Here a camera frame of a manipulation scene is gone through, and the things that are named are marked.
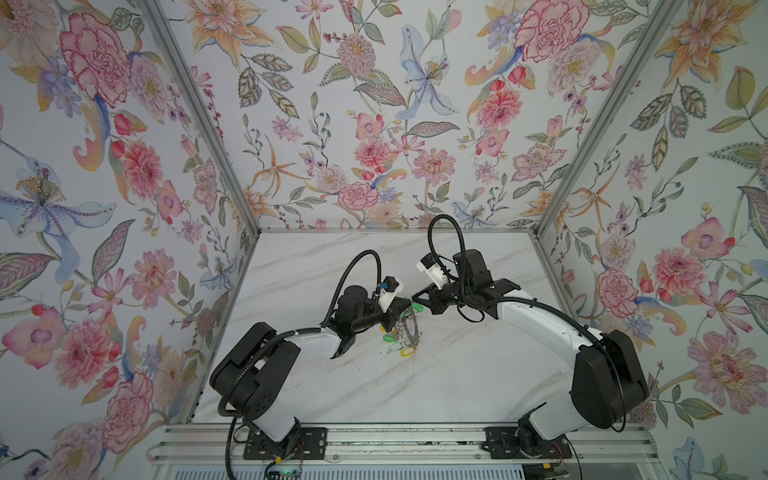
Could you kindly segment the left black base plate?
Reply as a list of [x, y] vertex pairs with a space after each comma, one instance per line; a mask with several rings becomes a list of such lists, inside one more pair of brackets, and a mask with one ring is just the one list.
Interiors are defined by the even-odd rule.
[[262, 461], [323, 460], [328, 445], [327, 435], [327, 428], [299, 426], [282, 440], [276, 441], [261, 431], [250, 432], [243, 458]]

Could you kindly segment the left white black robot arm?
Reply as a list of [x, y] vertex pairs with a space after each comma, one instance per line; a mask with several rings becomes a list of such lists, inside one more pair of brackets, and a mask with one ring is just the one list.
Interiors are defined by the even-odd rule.
[[280, 333], [265, 322], [255, 324], [211, 374], [209, 385], [220, 395], [218, 415], [246, 426], [268, 458], [288, 458], [299, 448], [301, 423], [279, 395], [297, 362], [339, 358], [358, 335], [375, 326], [389, 332], [411, 310], [412, 301], [389, 278], [372, 294], [357, 285], [346, 288], [318, 326]]

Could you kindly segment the left aluminium corner post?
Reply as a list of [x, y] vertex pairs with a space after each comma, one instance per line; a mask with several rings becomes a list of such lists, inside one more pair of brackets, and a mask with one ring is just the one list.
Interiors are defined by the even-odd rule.
[[173, 35], [170, 21], [165, 16], [159, 1], [138, 0], [137, 5], [150, 27], [153, 38], [159, 44], [160, 51], [168, 58], [172, 76], [178, 84], [182, 97], [189, 105], [190, 116], [209, 148], [214, 163], [223, 175], [224, 184], [232, 194], [241, 221], [251, 235], [258, 237], [260, 234], [258, 222], [247, 202], [244, 189], [235, 175], [235, 170], [215, 128], [214, 121], [207, 113], [206, 103]]

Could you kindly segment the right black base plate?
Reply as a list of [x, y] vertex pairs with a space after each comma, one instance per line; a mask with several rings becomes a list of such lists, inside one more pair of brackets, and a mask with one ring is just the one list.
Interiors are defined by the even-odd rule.
[[561, 460], [571, 459], [573, 452], [568, 440], [561, 435], [553, 440], [541, 438], [529, 427], [486, 427], [481, 449], [494, 460]]

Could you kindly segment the right aluminium corner post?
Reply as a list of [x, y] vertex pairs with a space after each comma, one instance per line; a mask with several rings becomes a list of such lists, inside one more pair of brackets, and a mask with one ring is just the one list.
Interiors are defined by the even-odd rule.
[[679, 6], [675, 1], [664, 0], [659, 1], [651, 12], [646, 26], [640, 31], [639, 38], [627, 57], [624, 72], [618, 76], [615, 86], [610, 90], [595, 115], [593, 125], [588, 129], [582, 145], [577, 148], [576, 155], [554, 191], [545, 213], [538, 221], [536, 228], [531, 230], [535, 239], [541, 240], [547, 230], [555, 224], [573, 185], [600, 143], [602, 136], [610, 127], [624, 102], [629, 98], [642, 69], [652, 56], [655, 45], [661, 39], [678, 10]]

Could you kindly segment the aluminium corner post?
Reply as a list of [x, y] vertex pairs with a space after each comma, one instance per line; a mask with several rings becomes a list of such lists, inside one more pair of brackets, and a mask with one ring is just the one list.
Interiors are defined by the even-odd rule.
[[588, 129], [582, 145], [577, 148], [576, 155], [554, 191], [545, 213], [538, 221], [536, 228], [531, 230], [535, 239], [541, 240], [547, 230], [555, 224], [573, 185], [600, 143], [602, 136], [610, 127], [624, 102], [629, 98], [642, 69], [652, 56], [655, 45], [661, 39], [678, 10], [679, 6], [675, 1], [664, 0], [659, 1], [651, 12], [646, 26], [640, 31], [639, 38], [627, 57], [624, 72], [618, 76], [615, 86], [610, 90], [595, 115], [593, 125]]
[[209, 148], [214, 163], [223, 175], [224, 184], [232, 194], [241, 221], [251, 235], [258, 237], [260, 234], [258, 222], [247, 202], [244, 189], [235, 175], [235, 170], [215, 128], [214, 121], [207, 113], [206, 103], [173, 35], [170, 21], [165, 16], [159, 1], [138, 0], [137, 5], [150, 27], [153, 38], [159, 44], [160, 51], [168, 58], [172, 76], [178, 84], [182, 97], [189, 105], [190, 116]]

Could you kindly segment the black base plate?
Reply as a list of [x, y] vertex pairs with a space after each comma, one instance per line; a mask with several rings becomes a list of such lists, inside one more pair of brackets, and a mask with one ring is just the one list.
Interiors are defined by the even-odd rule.
[[561, 435], [553, 440], [541, 438], [529, 427], [486, 427], [481, 449], [494, 460], [561, 460], [571, 459], [573, 452], [568, 440]]
[[327, 428], [299, 426], [282, 440], [276, 441], [261, 431], [250, 432], [243, 458], [262, 461], [323, 460], [328, 445], [327, 435]]

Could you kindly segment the large metal keyring with keys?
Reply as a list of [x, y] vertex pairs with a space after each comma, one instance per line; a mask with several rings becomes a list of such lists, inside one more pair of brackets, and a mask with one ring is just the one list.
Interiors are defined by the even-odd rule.
[[421, 338], [418, 316], [423, 311], [422, 305], [413, 303], [408, 310], [400, 315], [391, 330], [386, 331], [381, 327], [382, 339], [387, 344], [389, 354], [397, 354], [407, 358], [417, 351]]

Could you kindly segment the aluminium mounting rail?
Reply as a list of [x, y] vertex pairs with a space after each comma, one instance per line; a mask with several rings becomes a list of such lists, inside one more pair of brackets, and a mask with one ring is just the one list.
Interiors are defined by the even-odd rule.
[[[325, 456], [308, 465], [354, 464], [486, 464], [494, 459], [482, 449], [484, 424], [328, 424]], [[148, 451], [150, 464], [214, 465], [225, 458], [225, 424], [168, 427], [158, 445]], [[545, 448], [543, 460], [564, 459], [573, 467], [589, 463], [657, 463], [655, 445], [639, 425], [617, 433], [588, 427], [571, 432], [555, 447]]]

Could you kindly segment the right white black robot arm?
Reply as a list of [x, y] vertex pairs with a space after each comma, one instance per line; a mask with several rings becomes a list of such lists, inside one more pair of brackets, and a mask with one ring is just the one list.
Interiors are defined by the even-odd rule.
[[417, 264], [430, 285], [415, 301], [439, 315], [468, 307], [511, 325], [560, 357], [573, 372], [570, 390], [523, 415], [512, 435], [515, 453], [541, 457], [566, 434], [592, 426], [623, 427], [628, 414], [650, 396], [632, 340], [620, 331], [602, 333], [529, 295], [518, 284], [493, 279], [482, 254], [470, 249], [453, 257], [448, 273], [433, 254]]

